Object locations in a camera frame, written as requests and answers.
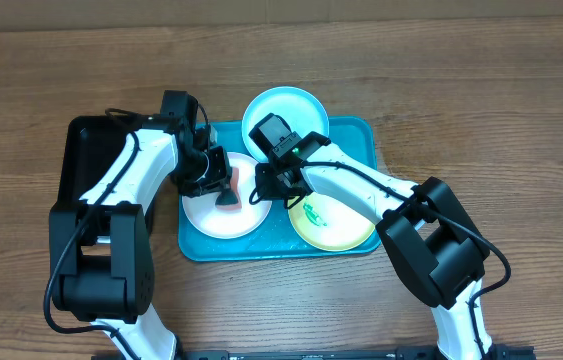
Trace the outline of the red and green sponge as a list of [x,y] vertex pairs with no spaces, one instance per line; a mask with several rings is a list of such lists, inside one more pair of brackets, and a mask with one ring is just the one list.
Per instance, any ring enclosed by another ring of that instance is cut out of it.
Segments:
[[239,169],[232,167],[228,187],[223,189],[215,200],[215,206],[218,209],[232,211],[241,208],[240,195],[238,191],[238,180]]

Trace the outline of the white plate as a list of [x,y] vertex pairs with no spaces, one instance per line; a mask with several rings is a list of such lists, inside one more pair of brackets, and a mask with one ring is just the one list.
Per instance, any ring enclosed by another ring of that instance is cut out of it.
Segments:
[[241,208],[225,211],[215,206],[219,193],[200,197],[183,197],[183,211],[190,223],[200,232],[219,239],[233,239],[244,236],[259,227],[268,213],[272,202],[249,203],[249,196],[255,188],[255,166],[258,162],[245,154],[228,152],[231,167],[239,169],[238,191]]

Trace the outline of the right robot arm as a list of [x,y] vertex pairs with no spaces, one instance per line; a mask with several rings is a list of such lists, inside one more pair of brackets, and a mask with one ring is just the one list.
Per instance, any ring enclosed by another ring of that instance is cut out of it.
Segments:
[[306,196],[328,196],[368,221],[405,287],[432,310],[437,349],[447,359],[484,359],[492,340],[479,295],[490,249],[451,189],[385,175],[317,132],[300,135],[268,114],[246,129],[264,154],[250,199],[281,199],[292,208]]

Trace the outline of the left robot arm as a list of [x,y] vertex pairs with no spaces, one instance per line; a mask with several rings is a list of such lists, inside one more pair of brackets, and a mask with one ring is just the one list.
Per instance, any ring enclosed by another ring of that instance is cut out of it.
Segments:
[[173,359],[177,337],[152,304],[145,214],[166,178],[183,196],[215,193],[217,205],[236,205],[233,171],[215,129],[197,125],[207,114],[186,91],[165,91],[153,115],[117,108],[105,115],[124,131],[125,145],[78,200],[50,211],[44,318],[59,334],[105,333],[125,359]]

